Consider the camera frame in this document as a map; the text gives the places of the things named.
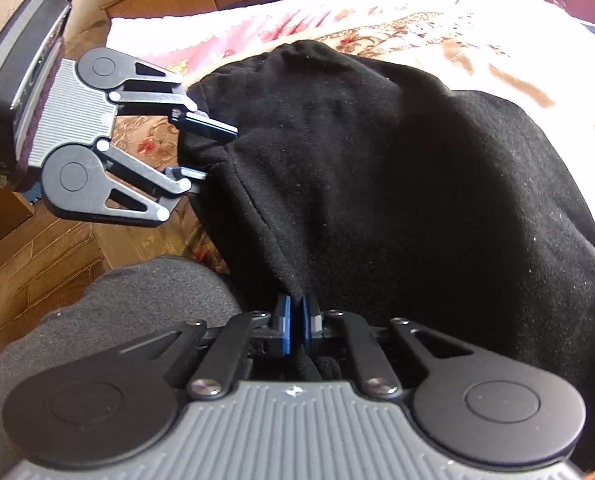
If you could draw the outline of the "operator grey trouser leg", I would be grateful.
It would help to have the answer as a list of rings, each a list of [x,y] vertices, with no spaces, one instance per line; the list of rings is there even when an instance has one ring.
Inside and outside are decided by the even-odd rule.
[[[20,382],[191,318],[220,326],[240,311],[227,278],[180,257],[102,275],[82,299],[45,315],[0,354],[0,477],[18,462],[2,426],[2,407]]]

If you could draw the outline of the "floral satin bedspread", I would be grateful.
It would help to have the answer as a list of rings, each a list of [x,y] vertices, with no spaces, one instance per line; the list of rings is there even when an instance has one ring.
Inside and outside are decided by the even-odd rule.
[[[106,44],[191,83],[307,39],[518,104],[595,219],[595,24],[544,0],[284,0],[184,18],[115,18]]]

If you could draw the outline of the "black pants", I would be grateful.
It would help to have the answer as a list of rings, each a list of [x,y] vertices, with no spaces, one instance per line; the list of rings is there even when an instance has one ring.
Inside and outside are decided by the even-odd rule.
[[[220,67],[188,89],[237,127],[191,134],[199,216],[246,304],[307,292],[371,324],[404,316],[568,380],[595,466],[595,222],[517,105],[316,41]]]

